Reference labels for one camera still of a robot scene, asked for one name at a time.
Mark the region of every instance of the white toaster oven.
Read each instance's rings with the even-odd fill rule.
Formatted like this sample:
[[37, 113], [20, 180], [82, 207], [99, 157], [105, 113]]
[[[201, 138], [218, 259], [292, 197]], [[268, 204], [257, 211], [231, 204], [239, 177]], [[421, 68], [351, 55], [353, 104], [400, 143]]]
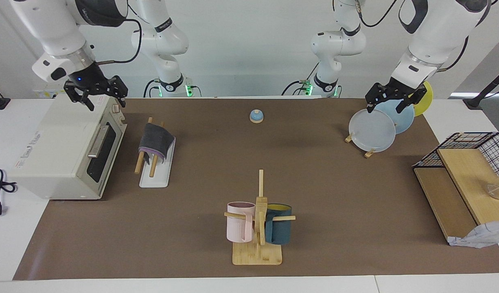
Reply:
[[101, 198], [127, 124], [115, 98], [90, 100], [94, 111], [58, 95], [9, 180], [45, 199]]

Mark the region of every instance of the mug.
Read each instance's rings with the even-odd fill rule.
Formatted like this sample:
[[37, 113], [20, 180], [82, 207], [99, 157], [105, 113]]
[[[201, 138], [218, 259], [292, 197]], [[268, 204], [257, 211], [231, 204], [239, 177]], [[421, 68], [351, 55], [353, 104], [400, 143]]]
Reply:
[[253, 217], [255, 204], [245, 201], [234, 201], [228, 204], [228, 212], [245, 215], [246, 219], [227, 217], [226, 238], [235, 243], [247, 243], [253, 240]]
[[266, 242], [271, 244], [288, 244], [291, 237], [291, 221], [273, 221], [274, 217], [291, 216], [291, 206], [282, 203], [268, 204], [266, 226], [264, 228]]

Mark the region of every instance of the black wire grid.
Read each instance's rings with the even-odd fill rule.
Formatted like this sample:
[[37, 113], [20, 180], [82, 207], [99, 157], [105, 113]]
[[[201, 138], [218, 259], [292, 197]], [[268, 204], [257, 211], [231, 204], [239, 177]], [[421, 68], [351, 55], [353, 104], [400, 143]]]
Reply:
[[438, 155], [439, 149], [479, 149], [499, 176], [499, 132], [456, 132], [413, 168], [445, 167]]

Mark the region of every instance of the oven knob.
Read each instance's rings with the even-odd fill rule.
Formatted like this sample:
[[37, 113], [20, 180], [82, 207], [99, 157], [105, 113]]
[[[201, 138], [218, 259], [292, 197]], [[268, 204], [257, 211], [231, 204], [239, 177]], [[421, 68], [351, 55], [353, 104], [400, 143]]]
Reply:
[[112, 113], [114, 113], [114, 114], [119, 113], [119, 105], [118, 104], [112, 105]]

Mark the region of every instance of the brown tabletop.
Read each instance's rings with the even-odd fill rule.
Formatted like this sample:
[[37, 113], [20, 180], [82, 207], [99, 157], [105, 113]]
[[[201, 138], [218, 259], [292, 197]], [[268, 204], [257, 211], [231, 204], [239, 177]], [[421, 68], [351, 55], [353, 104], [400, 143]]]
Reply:
[[[51, 201], [15, 280], [499, 272], [499, 247], [450, 247], [411, 165], [438, 142], [423, 116], [385, 152], [346, 144], [363, 100], [128, 100], [99, 201]], [[249, 121], [252, 109], [264, 122]], [[134, 175], [147, 118], [177, 137], [167, 188]], [[279, 266], [235, 266], [223, 212], [265, 196], [293, 206]]]

